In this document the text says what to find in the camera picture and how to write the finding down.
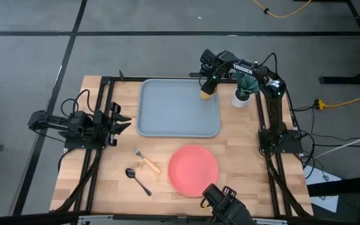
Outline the pink round plate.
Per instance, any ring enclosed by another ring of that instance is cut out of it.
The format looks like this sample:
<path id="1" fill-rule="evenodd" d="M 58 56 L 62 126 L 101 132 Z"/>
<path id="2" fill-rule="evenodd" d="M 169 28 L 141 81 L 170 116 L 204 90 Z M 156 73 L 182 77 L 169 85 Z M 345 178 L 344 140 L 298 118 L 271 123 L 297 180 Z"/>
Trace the pink round plate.
<path id="1" fill-rule="evenodd" d="M 170 158 L 168 178 L 180 194 L 197 198 L 219 178 L 219 165 L 214 154 L 202 146 L 179 148 Z"/>

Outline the yellow plastic cup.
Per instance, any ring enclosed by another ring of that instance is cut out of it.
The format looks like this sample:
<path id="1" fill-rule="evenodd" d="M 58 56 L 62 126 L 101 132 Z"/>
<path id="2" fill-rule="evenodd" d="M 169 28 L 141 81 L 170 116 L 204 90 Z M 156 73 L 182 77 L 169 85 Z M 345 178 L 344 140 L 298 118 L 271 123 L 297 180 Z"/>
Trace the yellow plastic cup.
<path id="1" fill-rule="evenodd" d="M 208 94 L 208 93 L 206 93 L 206 92 L 204 92 L 204 91 L 201 91 L 201 92 L 200 92 L 200 98 L 201 98 L 202 100 L 208 100 L 208 99 L 210 99 L 211 97 L 213 97 L 213 96 L 217 93 L 217 91 L 218 91 L 217 88 L 214 89 L 214 91 L 213 91 L 212 94 Z"/>

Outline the dark metal spoon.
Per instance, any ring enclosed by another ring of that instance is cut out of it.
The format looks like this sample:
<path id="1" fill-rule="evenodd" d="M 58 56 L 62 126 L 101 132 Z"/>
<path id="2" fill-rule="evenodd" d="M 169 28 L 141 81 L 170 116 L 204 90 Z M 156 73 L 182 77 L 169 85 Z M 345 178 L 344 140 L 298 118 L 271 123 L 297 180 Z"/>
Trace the dark metal spoon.
<path id="1" fill-rule="evenodd" d="M 136 178 L 136 172 L 134 169 L 126 168 L 125 173 L 128 178 L 134 179 L 142 187 L 142 189 L 148 196 L 152 195 L 152 192 Z"/>

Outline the fork with wooden handle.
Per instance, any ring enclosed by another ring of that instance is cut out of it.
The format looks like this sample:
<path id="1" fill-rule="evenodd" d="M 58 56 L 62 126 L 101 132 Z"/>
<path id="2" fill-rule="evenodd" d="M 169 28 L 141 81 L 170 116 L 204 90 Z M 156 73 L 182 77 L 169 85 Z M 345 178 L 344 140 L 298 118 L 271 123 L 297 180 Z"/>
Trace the fork with wooden handle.
<path id="1" fill-rule="evenodd" d="M 141 151 L 137 147 L 133 147 L 132 149 L 135 153 L 135 155 L 139 156 L 155 173 L 161 174 L 161 170 L 153 164 L 149 159 L 143 156 Z"/>

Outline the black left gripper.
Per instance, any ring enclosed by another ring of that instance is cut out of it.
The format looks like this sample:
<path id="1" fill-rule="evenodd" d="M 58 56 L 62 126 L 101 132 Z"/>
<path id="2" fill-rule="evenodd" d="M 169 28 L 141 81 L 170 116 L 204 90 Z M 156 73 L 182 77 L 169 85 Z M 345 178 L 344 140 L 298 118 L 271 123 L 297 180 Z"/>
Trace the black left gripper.
<path id="1" fill-rule="evenodd" d="M 127 127 L 131 125 L 130 117 L 120 115 L 121 106 L 112 102 L 108 107 L 108 113 L 98 111 L 94 113 L 94 134 L 93 141 L 99 147 L 116 146 L 117 140 L 114 136 L 120 135 Z"/>

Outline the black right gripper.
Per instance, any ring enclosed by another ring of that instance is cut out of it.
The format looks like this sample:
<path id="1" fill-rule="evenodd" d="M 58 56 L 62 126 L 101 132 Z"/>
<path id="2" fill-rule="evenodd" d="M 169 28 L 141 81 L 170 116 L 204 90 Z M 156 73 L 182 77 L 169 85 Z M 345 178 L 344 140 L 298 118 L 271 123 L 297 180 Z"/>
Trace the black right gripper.
<path id="1" fill-rule="evenodd" d="M 210 78 L 214 71 L 217 76 L 230 80 L 229 72 L 226 71 L 226 66 L 221 66 L 221 64 L 230 60 L 229 51 L 224 50 L 219 54 L 214 54 L 211 50 L 205 49 L 200 57 L 201 68 L 199 70 L 199 77 Z M 202 85 L 202 92 L 207 95 L 211 95 L 213 91 L 217 91 L 217 86 L 219 84 L 218 77 L 212 77 L 211 82 L 206 81 Z"/>

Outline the snake plant in white pot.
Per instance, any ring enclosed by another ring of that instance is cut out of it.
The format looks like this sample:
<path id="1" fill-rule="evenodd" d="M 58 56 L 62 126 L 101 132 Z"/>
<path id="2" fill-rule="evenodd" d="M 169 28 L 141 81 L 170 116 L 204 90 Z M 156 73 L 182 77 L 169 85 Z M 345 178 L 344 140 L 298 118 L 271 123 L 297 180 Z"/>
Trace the snake plant in white pot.
<path id="1" fill-rule="evenodd" d="M 259 83 L 255 77 L 242 72 L 235 72 L 237 88 L 231 99 L 232 105 L 236 108 L 244 108 L 250 97 L 259 92 Z"/>

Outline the black floor bar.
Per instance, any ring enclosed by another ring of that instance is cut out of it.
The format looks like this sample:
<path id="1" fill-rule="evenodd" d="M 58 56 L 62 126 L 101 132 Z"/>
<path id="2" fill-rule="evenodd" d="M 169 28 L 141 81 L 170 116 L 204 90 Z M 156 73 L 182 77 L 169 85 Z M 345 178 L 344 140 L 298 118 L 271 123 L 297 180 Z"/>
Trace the black floor bar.
<path id="1" fill-rule="evenodd" d="M 346 193 L 360 193 L 360 180 L 341 180 L 310 184 L 307 186 L 309 195 L 315 196 L 336 196 Z"/>

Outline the white paper sheet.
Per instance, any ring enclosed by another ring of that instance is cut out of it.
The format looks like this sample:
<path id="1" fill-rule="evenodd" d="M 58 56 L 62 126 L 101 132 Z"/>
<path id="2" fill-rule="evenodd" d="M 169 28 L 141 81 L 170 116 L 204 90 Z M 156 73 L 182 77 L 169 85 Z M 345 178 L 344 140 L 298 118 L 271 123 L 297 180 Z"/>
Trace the white paper sheet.
<path id="1" fill-rule="evenodd" d="M 306 166 L 304 174 L 311 202 L 335 213 L 342 179 L 312 166 Z"/>

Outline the grey plastic tray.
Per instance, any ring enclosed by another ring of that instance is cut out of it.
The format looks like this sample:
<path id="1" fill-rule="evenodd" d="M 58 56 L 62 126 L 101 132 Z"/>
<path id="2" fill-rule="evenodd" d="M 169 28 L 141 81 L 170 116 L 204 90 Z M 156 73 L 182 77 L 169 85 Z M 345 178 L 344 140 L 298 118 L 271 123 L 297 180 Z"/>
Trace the grey plastic tray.
<path id="1" fill-rule="evenodd" d="M 201 99 L 194 79 L 148 79 L 141 84 L 137 132 L 146 137 L 212 138 L 221 128 L 219 96 Z"/>

